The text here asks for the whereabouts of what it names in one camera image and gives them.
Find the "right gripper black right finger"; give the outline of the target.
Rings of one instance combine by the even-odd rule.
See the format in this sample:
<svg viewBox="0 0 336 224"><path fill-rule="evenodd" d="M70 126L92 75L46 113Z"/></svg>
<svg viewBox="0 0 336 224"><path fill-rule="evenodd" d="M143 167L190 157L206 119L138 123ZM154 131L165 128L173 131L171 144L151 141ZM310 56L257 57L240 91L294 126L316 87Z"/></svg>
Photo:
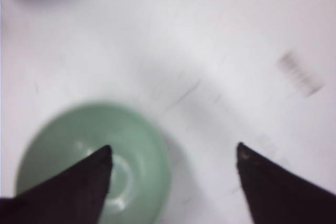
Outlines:
<svg viewBox="0 0 336 224"><path fill-rule="evenodd" d="M244 143L237 170L254 223L335 223L335 195L287 171Z"/></svg>

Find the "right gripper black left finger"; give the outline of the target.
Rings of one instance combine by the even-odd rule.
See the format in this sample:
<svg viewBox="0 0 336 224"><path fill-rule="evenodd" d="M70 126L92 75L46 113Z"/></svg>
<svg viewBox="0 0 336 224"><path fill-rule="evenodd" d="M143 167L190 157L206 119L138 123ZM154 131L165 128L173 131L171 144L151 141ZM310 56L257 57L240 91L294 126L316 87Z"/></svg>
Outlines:
<svg viewBox="0 0 336 224"><path fill-rule="evenodd" d="M98 223L109 191L112 149L96 150L14 198L1 199L1 223Z"/></svg>

